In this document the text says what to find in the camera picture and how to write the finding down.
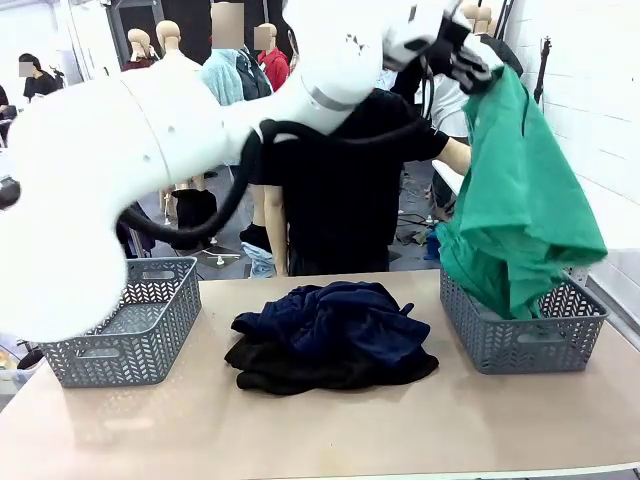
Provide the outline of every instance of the floor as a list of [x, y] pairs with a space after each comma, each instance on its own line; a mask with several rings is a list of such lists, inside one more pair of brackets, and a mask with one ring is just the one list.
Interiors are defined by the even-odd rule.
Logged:
[[[226, 168], [220, 168], [217, 171], [218, 176], [207, 180], [207, 187], [218, 197], [218, 201], [224, 199], [229, 187], [231, 179], [229, 171]], [[404, 188], [400, 197], [400, 209], [405, 214], [417, 213], [423, 216], [428, 215], [428, 205], [425, 198], [425, 192], [430, 184], [433, 169], [429, 163], [414, 162], [407, 164], [404, 177]], [[153, 193], [140, 199], [140, 204], [145, 212], [156, 222], [163, 222], [164, 216], [160, 209], [158, 195]], [[241, 252], [240, 239], [238, 234], [250, 222], [252, 217], [252, 207], [250, 197], [247, 194], [240, 208], [233, 216], [227, 226], [217, 235], [216, 240], [218, 246]], [[421, 227], [408, 225], [398, 227], [397, 237], [417, 232]], [[405, 270], [423, 270], [438, 268], [439, 263], [424, 260], [425, 247], [416, 243], [404, 245], [397, 238], [390, 247], [392, 262], [390, 264], [391, 271]], [[176, 252], [167, 244], [158, 243], [152, 251], [153, 257], [173, 257]], [[249, 272], [249, 260], [242, 254], [242, 257], [224, 268], [215, 268], [203, 263], [198, 264], [198, 273], [205, 280], [216, 279], [232, 279], [247, 278]], [[14, 339], [0, 335], [0, 348], [2, 346], [9, 347], [13, 353], [21, 356], [25, 353], [24, 347], [15, 347]], [[9, 400], [0, 395], [0, 411], [4, 404]], [[554, 477], [554, 478], [571, 478], [573, 480], [640, 480], [633, 470], [621, 472], [597, 474], [597, 475], [579, 475], [573, 477]]]

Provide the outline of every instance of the mannequin head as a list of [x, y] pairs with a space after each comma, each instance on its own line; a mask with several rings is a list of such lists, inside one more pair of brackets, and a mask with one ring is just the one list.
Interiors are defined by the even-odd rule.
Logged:
[[140, 30], [139, 28], [134, 28], [129, 30], [127, 37], [129, 38], [129, 43], [131, 43], [133, 53], [138, 58], [149, 58], [151, 37], [147, 32]]
[[269, 29], [269, 45], [265, 45], [267, 48], [263, 48], [263, 50], [266, 50], [267, 53], [271, 53], [271, 51], [276, 48], [276, 36], [278, 35], [278, 29], [271, 23], [263, 23], [259, 28]]
[[232, 49], [244, 46], [244, 4], [211, 4], [211, 46]]
[[180, 27], [175, 22], [163, 20], [156, 27], [158, 35], [158, 43], [165, 52], [171, 50], [180, 50]]

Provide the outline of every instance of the beige table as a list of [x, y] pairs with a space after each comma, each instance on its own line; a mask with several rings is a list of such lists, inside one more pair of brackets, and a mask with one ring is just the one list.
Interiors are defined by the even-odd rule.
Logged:
[[48, 367], [37, 373], [0, 414], [3, 478], [497, 478], [640, 464], [640, 354], [608, 325], [585, 373], [488, 377], [445, 318], [437, 272], [347, 278], [416, 304], [439, 371], [358, 393], [242, 392], [223, 361], [231, 320], [299, 279], [204, 282], [203, 311], [164, 383], [63, 390]]

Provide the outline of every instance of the pile of clothes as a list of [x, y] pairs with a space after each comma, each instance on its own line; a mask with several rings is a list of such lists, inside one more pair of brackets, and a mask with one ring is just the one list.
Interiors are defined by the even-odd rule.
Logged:
[[412, 309], [379, 283], [298, 287], [239, 315], [231, 328], [244, 336], [225, 360], [242, 370], [239, 388], [274, 395], [408, 384], [438, 368], [422, 348], [430, 327]]

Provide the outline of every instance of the black hair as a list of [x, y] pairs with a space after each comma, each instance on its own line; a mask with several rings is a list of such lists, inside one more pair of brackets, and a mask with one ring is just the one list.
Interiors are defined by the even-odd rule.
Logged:
[[30, 53], [23, 53], [22, 55], [20, 55], [20, 58], [18, 58], [18, 61], [33, 63], [33, 66], [36, 67], [36, 70], [38, 70], [39, 72], [42, 71], [40, 60], [38, 60], [38, 57], [36, 57], [35, 55], [31, 55]]

